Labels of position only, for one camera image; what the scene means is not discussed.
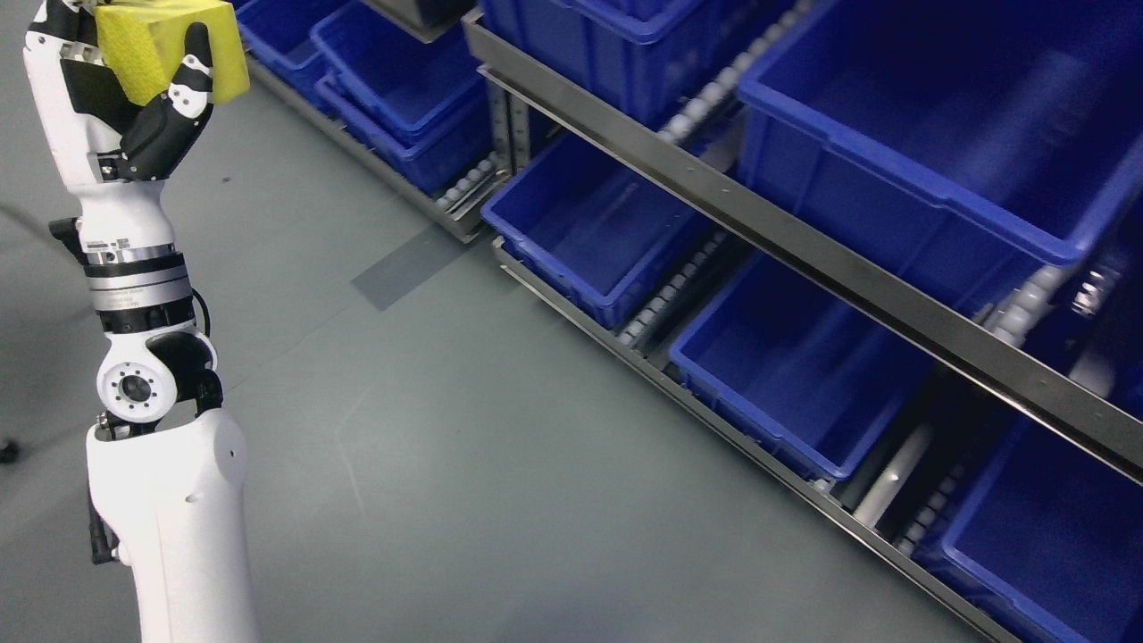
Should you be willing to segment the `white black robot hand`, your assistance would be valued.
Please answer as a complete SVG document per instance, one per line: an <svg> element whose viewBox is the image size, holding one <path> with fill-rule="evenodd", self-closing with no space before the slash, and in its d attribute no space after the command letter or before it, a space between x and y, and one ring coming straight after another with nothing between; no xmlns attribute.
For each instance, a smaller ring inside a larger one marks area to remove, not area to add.
<svg viewBox="0 0 1143 643"><path fill-rule="evenodd" d="M175 252L163 184L211 119L211 32L192 23L169 85L135 105L104 62L94 1L43 1L25 33L23 61L54 164L81 208L49 235L83 265Z"/></svg>

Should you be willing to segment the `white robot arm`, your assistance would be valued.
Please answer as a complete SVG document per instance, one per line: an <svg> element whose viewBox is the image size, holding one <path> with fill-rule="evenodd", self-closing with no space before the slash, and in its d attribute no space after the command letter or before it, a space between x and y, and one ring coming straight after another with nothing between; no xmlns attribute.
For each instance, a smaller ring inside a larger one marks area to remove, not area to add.
<svg viewBox="0 0 1143 643"><path fill-rule="evenodd" d="M187 262L171 246L85 248L75 217L49 231L83 268L110 343L85 442L93 562L130 569L144 642L257 642L246 439Z"/></svg>

